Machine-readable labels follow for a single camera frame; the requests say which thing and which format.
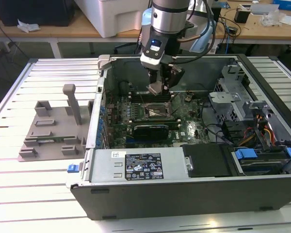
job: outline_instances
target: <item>warning label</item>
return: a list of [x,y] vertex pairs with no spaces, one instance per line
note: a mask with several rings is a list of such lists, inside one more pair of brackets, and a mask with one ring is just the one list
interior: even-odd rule
[[126,154],[125,179],[164,179],[161,154]]

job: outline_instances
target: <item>computer case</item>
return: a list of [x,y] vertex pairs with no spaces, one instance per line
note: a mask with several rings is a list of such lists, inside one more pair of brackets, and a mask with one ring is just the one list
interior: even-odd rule
[[5,26],[16,26],[19,19],[28,24],[65,27],[73,16],[73,0],[0,0],[0,19]]

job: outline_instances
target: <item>floor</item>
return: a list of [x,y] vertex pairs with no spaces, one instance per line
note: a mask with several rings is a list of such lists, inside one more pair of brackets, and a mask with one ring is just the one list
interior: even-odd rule
[[[30,58],[53,58],[48,43],[21,43],[20,49]],[[61,43],[60,49],[65,58],[97,57],[101,54],[113,54],[113,49],[119,43],[94,43],[95,54],[90,53],[88,43]],[[245,53],[248,45],[234,45],[229,53]],[[134,46],[119,49],[119,54],[132,54]],[[286,46],[257,45],[253,48],[251,56],[279,56],[280,61],[291,70],[291,53],[286,53]],[[221,48],[218,53],[225,53]],[[11,45],[11,52],[0,52],[0,101],[10,89],[13,82],[21,73],[27,63],[27,58],[15,45]]]

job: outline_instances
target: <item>white box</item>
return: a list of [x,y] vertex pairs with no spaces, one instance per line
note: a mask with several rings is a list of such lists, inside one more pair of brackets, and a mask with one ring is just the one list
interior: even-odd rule
[[75,0],[88,20],[105,37],[140,30],[148,0]]

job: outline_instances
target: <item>motherboard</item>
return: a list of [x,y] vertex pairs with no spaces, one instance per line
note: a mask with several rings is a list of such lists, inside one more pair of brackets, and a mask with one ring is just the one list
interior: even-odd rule
[[200,119],[203,99],[193,93],[130,94],[107,103],[110,148],[210,143]]

